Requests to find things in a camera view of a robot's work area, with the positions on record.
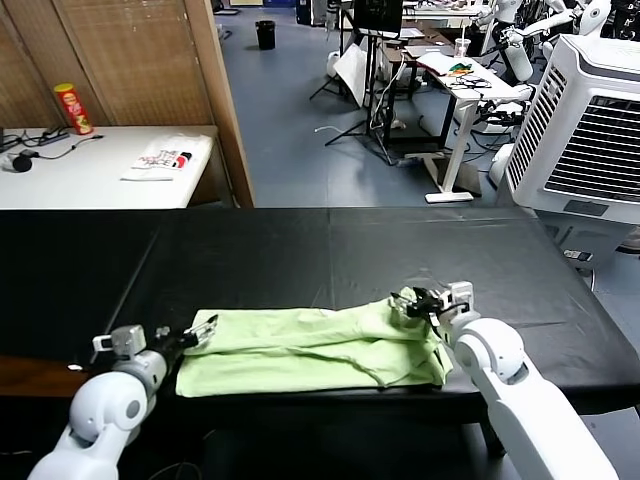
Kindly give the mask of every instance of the tripod stand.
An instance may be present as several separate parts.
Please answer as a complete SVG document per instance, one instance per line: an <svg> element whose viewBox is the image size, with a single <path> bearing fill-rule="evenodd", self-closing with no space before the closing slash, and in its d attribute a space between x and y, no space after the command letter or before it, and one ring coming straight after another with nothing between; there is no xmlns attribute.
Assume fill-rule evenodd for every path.
<svg viewBox="0 0 640 480"><path fill-rule="evenodd" d="M375 100L375 83L376 83L376 65L377 65L377 51L378 51L378 39L382 39L382 35L373 33L369 31L368 33L364 33L367 37L367 66L365 69L365 92L364 92L364 104L367 108L367 118L366 120L362 120L356 123L353 127L348 130L342 132L340 135L332 138L327 143L324 144L325 147L333 144L337 140L343 137L373 137L382 154L384 155L384 159L389 165L394 165L389 157L389 153L387 149L380 140L379 136L373 132L371 129L371 120L372 120L372 109ZM364 131L361 131L360 128L364 125Z"/></svg>

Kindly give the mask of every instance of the black table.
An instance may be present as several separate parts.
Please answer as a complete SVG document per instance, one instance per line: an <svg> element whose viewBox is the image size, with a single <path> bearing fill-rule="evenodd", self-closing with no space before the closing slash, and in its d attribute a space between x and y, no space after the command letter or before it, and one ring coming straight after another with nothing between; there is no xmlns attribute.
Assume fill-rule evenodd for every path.
<svg viewBox="0 0 640 480"><path fill-rule="evenodd" d="M469 280L476 308L522 335L579 413L640 399L629 342L529 211L408 208L0 213L0 353L73 358L111 324L185 328L201 308L344 308L404 285ZM367 415L475 422L485 406L456 369L422 387L184 399L160 410L224 424Z"/></svg>

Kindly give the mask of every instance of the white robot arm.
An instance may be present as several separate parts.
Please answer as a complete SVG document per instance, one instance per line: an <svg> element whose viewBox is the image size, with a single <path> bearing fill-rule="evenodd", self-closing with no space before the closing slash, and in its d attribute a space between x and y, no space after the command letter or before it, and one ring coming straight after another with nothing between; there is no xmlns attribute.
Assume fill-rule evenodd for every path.
<svg viewBox="0 0 640 480"><path fill-rule="evenodd" d="M162 381L185 348L213 335L216 319L178 334L159 329L149 349L140 325L95 337L96 351L113 351L120 360L114 371L93 377L78 390L69 424L29 480L118 480L120 455L151 413Z"/></svg>
<svg viewBox="0 0 640 480"><path fill-rule="evenodd" d="M523 480L617 479L617 473L562 392L545 380L518 332L474 310L469 282L443 293L394 294L410 317L424 318L453 350L487 402L489 421Z"/></svg>
<svg viewBox="0 0 640 480"><path fill-rule="evenodd" d="M488 25L492 20L501 23L514 24L518 9L524 0L498 0L492 8L483 7L474 23L478 26Z"/></svg>
<svg viewBox="0 0 640 480"><path fill-rule="evenodd" d="M561 0L553 0L545 2L555 12L539 22L520 30L517 28L507 28L502 32L502 40L508 46L505 54L509 58L516 78L520 81L528 80L533 74L531 62L523 47L525 38L540 35L553 27L564 25L580 19L578 25L578 34L585 36L600 36L600 31L607 21L609 12L611 11L611 0L592 0L587 5L578 2L576 7L568 10L564 7ZM550 52L553 50L553 42L543 42L541 50L546 58L549 58Z"/></svg>

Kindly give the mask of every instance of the blue floor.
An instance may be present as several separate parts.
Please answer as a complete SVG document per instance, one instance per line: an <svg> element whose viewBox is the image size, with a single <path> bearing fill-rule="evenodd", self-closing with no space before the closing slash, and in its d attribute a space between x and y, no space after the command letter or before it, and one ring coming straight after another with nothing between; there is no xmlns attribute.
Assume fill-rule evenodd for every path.
<svg viewBox="0 0 640 480"><path fill-rule="evenodd" d="M276 21L275 50L257 49L254 22L258 19ZM324 147L336 132L326 129L314 133L316 128L328 125L346 129L363 118L363 111L356 111L353 104L327 93L308 100L325 81L327 55L338 48L336 32L327 41L323 29L297 25L291 9L244 9L240 15L216 17L216 21L231 32L223 43L223 52L257 206L428 208L424 195L436 189L423 167L389 167L354 139ZM412 105L399 104L397 114L408 124L415 123L418 115L425 115L426 125L437 131L446 102L447 97L438 92L418 94ZM452 131L448 146L454 144ZM481 150L474 142L470 151L473 153L466 160L487 170L493 154L478 156L476 152ZM481 177L482 198L469 206L488 206L495 200L494 189L485 175ZM596 272L594 291L629 341L640 350L638 257L615 254ZM620 478L638 478L640 420L635 411L585 417L585 422ZM469 428L468 437L477 437L476 427ZM482 442L471 443L476 453L482 449ZM477 459L479 478L518 478L508 459L487 463L479 453Z"/></svg>

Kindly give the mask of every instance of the paper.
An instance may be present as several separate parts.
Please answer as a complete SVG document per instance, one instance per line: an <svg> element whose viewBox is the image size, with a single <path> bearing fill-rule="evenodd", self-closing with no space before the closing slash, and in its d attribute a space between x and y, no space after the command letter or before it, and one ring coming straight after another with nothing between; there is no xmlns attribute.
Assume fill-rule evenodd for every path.
<svg viewBox="0 0 640 480"><path fill-rule="evenodd" d="M464 58L447 57L440 52L428 52L418 58L418 63L424 65L436 75L448 75L454 65L465 64Z"/></svg>
<svg viewBox="0 0 640 480"><path fill-rule="evenodd" d="M443 55L453 55L453 48L449 45L408 45L404 47L405 51L412 58L420 58L426 53L440 52Z"/></svg>
<svg viewBox="0 0 640 480"><path fill-rule="evenodd" d="M424 33L417 28L402 28L400 38L424 38Z"/></svg>
<svg viewBox="0 0 640 480"><path fill-rule="evenodd" d="M206 135L166 135L153 140L127 170L121 180L171 181L194 157L201 158L211 148Z"/></svg>
<svg viewBox="0 0 640 480"><path fill-rule="evenodd" d="M367 52L363 52L358 45L351 45L344 55L333 66L336 73L344 81L353 97L362 107L367 71Z"/></svg>

